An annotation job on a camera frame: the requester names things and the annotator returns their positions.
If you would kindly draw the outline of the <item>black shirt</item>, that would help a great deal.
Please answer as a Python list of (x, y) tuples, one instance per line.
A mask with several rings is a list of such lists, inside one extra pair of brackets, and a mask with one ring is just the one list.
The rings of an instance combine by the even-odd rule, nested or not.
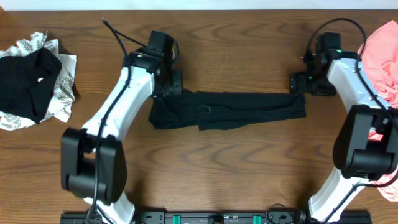
[(154, 99), (149, 121), (155, 129), (198, 126), (203, 131), (304, 117), (304, 95), (184, 90), (180, 95)]

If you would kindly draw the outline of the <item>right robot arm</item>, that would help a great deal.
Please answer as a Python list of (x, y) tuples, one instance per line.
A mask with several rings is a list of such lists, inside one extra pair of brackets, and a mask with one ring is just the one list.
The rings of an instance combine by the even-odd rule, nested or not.
[(397, 110), (379, 97), (358, 53), (337, 48), (306, 51), (307, 69), (290, 76), (291, 93), (339, 95), (347, 112), (333, 145), (334, 167), (297, 223), (338, 223), (365, 188), (397, 168)]

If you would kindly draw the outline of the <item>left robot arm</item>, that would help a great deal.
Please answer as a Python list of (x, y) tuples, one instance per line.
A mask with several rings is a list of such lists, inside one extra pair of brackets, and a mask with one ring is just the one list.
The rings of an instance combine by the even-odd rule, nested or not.
[(127, 164), (123, 142), (148, 98), (181, 93), (182, 74), (172, 68), (178, 59), (177, 45), (131, 52), (101, 108), (81, 129), (68, 128), (64, 132), (62, 187), (90, 208), (86, 212), (66, 212), (60, 223), (133, 222), (136, 208), (124, 191)]

